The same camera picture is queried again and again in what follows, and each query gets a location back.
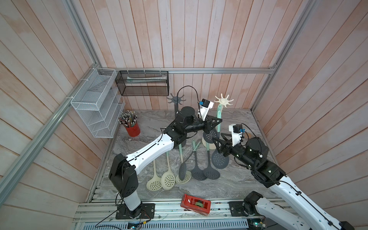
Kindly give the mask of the grey skimmer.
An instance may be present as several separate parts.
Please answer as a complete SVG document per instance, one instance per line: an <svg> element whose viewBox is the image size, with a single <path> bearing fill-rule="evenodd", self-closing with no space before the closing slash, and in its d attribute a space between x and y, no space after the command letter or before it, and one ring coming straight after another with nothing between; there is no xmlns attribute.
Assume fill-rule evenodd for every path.
<svg viewBox="0 0 368 230"><path fill-rule="evenodd" d="M213 138L217 138L216 128L211 130L209 133L206 133L206 132L203 133L203 139L204 139L205 142L207 142L209 144L213 144L214 143Z"/></svg>
<svg viewBox="0 0 368 230"><path fill-rule="evenodd" d="M219 171L217 171L216 169L212 168L211 166L211 160L210 160L210 149L209 149L209 144L206 143L206 148L207 148L207 156L208 156L208 166L206 169L203 170L204 175L211 180L217 180L220 178L220 173Z"/></svg>
<svg viewBox="0 0 368 230"><path fill-rule="evenodd" d="M219 104L217 108L217 118L221 118L223 105ZM224 157L217 149L212 153L212 163L217 169L224 169L229 164L229 157Z"/></svg>
<svg viewBox="0 0 368 230"><path fill-rule="evenodd" d="M193 152L194 152L194 156L195 156L195 166L193 168L193 170L191 171L192 177L196 180L199 181L204 181L207 179L207 177L205 176L203 170L201 170L198 166L198 161L197 161L197 153L196 150L199 146L199 142L196 143L195 140L192 140L192 144L193 144Z"/></svg>

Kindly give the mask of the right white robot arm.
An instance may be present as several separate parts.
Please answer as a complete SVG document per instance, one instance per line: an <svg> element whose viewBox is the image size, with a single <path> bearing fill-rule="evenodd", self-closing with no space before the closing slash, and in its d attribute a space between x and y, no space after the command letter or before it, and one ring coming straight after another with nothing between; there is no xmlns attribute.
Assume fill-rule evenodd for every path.
<svg viewBox="0 0 368 230"><path fill-rule="evenodd" d="M277 207L257 192L251 192L244 200L246 214L255 212L272 219L288 230L352 230L347 221L334 218L304 192L302 192L286 173L275 163L269 161L268 147L260 138L251 138L246 145L241 140L232 141L228 134L222 139L213 138L218 152L224 156L232 155L251 171L257 181L279 195L297 213Z"/></svg>

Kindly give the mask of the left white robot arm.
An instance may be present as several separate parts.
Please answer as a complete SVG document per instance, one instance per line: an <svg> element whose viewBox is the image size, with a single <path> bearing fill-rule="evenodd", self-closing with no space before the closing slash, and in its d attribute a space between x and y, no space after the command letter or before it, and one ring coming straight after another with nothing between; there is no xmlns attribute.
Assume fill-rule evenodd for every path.
<svg viewBox="0 0 368 230"><path fill-rule="evenodd" d="M162 132L162 134L145 147L127 156L115 156L109 179L123 198L123 206L134 214L141 208L142 201L136 192L139 182L137 175L151 162L163 153L172 150L187 139L187 134L199 130L210 133L221 118L208 115L214 103L203 99L198 104L198 113L190 106L183 107L175 119Z"/></svg>

